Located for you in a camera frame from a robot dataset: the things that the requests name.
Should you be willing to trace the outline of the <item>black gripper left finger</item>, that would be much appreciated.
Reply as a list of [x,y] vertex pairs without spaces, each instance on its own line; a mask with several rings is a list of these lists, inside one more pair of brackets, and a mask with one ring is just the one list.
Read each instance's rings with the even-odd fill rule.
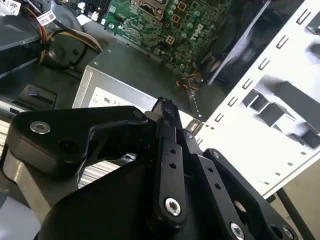
[[65,197],[146,160],[161,137],[175,140],[177,111],[159,98],[149,116],[129,105],[22,112],[9,127],[1,169],[43,225]]

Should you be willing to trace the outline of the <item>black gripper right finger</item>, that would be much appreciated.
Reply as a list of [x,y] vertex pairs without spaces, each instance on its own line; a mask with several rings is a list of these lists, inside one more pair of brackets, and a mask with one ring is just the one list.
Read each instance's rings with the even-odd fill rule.
[[214,148],[202,151],[175,118],[182,146],[188,219],[177,240],[297,240],[295,230]]

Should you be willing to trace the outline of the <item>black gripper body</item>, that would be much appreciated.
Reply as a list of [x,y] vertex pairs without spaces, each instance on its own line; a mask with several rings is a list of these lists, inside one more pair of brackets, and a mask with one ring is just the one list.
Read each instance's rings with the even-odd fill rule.
[[58,202],[42,240],[224,240],[224,186],[194,136],[162,136],[129,163]]

